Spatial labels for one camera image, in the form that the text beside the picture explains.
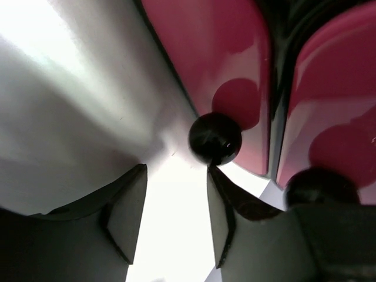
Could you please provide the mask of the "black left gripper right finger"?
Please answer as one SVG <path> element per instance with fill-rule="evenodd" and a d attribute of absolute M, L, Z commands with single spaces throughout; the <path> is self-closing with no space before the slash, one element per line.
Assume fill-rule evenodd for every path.
<path fill-rule="evenodd" d="M 375 207 L 279 210 L 207 170 L 216 268 L 223 281 L 374 281 Z"/>

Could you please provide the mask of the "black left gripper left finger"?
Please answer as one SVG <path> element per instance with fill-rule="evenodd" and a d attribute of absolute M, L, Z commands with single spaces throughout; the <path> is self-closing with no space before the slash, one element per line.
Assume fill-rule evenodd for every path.
<path fill-rule="evenodd" d="M 114 182 L 52 210 L 1 210 L 2 281 L 125 281 L 147 188 L 138 164 Z"/>

